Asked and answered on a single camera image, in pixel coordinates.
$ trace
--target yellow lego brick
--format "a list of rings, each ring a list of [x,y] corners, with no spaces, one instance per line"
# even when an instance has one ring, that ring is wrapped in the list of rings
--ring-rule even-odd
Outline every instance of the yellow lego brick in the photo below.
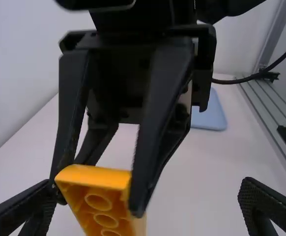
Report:
[[[71,165],[56,184],[87,236],[145,236],[146,216],[128,210],[131,172]]]

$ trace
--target black cable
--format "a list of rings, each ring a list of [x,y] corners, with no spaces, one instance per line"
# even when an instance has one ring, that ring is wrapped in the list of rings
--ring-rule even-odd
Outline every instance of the black cable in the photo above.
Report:
[[[251,80],[259,79],[259,78],[262,78],[266,72],[269,72],[270,70],[275,68],[278,64],[280,64],[285,59],[286,59],[286,52],[280,58],[278,58],[275,62],[270,64],[267,68],[261,70],[258,73],[252,74],[252,75],[250,75],[248,77],[245,77],[245,78],[242,78],[242,79],[238,79],[238,80],[217,80],[217,79],[212,79],[212,83],[219,84],[219,85],[236,85],[236,84],[248,82],[248,81],[251,81]]]

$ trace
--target metal frame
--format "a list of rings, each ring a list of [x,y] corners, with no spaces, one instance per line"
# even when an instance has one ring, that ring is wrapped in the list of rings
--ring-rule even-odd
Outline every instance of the metal frame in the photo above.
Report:
[[[286,101],[269,81],[250,81],[240,87],[282,154],[279,157],[282,157],[281,162],[286,169],[286,143],[277,131],[280,125],[286,126]]]
[[[257,59],[254,71],[266,67],[286,25],[286,0],[282,0],[270,27],[264,47]],[[286,126],[286,100],[275,90],[269,81],[250,81],[239,85],[252,107],[260,117],[275,146],[286,164],[286,143],[277,131],[278,126]]]
[[[258,72],[260,68],[266,67],[270,62],[274,49],[280,39],[283,29],[286,25],[286,0],[281,0],[277,8],[272,25],[270,26],[268,35],[264,42],[264,46],[260,51],[257,62],[254,66],[254,72]]]

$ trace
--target blue pad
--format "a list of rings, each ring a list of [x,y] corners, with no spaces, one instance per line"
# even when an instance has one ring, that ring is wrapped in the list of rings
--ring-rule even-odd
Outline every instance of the blue pad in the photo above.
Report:
[[[199,107],[192,107],[191,127],[217,131],[227,129],[226,117],[214,88],[211,88],[210,99],[205,112],[200,113]]]

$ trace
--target white table surface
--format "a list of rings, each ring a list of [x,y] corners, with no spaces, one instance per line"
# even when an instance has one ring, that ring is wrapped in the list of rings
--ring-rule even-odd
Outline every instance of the white table surface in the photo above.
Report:
[[[239,88],[214,88],[229,127],[224,132],[190,131],[152,196],[147,210],[148,236],[247,236],[237,202],[241,181],[247,176],[286,195],[286,171]],[[48,178],[57,104],[55,96],[0,148],[0,203]],[[86,130],[85,119],[81,135]],[[136,125],[120,125],[98,165],[130,169],[136,134]],[[58,205],[48,235],[84,234],[69,207]]]

